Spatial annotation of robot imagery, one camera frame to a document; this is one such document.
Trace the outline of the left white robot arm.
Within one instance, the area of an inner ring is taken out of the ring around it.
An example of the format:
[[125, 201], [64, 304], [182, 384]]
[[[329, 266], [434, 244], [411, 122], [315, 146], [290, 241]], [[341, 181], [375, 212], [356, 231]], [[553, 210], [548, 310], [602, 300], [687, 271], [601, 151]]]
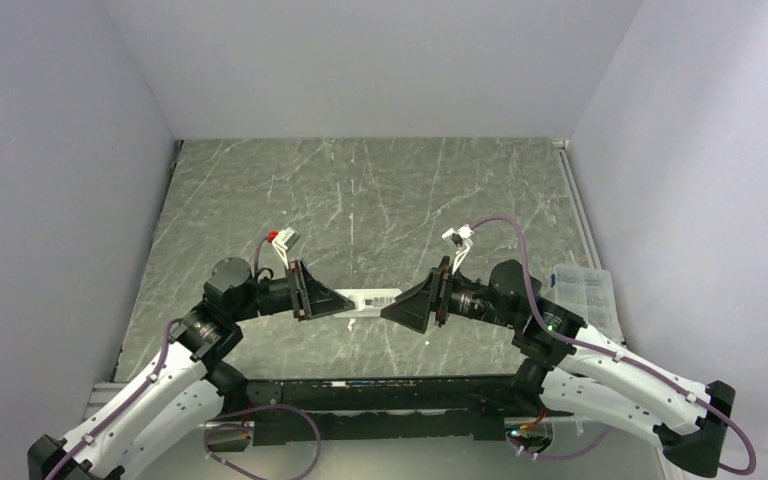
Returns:
[[240, 322], [290, 312], [311, 320], [354, 309], [302, 261], [285, 277], [257, 280], [237, 257], [218, 262], [201, 301], [164, 328], [159, 352], [100, 410], [57, 439], [28, 450], [32, 479], [135, 479], [167, 449], [215, 417], [247, 406], [247, 380], [225, 356], [242, 340]]

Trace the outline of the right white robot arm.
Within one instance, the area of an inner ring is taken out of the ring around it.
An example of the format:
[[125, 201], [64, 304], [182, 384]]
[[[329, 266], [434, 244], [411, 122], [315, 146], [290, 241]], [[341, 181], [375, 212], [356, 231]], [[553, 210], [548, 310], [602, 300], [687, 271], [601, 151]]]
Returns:
[[497, 264], [487, 283], [470, 280], [449, 258], [423, 283], [398, 295], [381, 316], [418, 333], [452, 315], [506, 327], [525, 357], [510, 386], [524, 415], [583, 416], [661, 448], [678, 468], [704, 478], [720, 471], [724, 417], [735, 391], [722, 381], [681, 378], [612, 342], [578, 314], [541, 296], [531, 305], [518, 260]]

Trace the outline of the white remote control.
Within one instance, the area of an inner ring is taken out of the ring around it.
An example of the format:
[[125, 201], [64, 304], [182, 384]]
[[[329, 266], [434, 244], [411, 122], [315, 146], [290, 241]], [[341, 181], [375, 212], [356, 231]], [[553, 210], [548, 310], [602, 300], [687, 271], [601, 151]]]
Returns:
[[398, 288], [338, 289], [337, 292], [351, 300], [354, 308], [334, 314], [335, 318], [379, 318], [381, 310], [395, 301], [402, 293]]

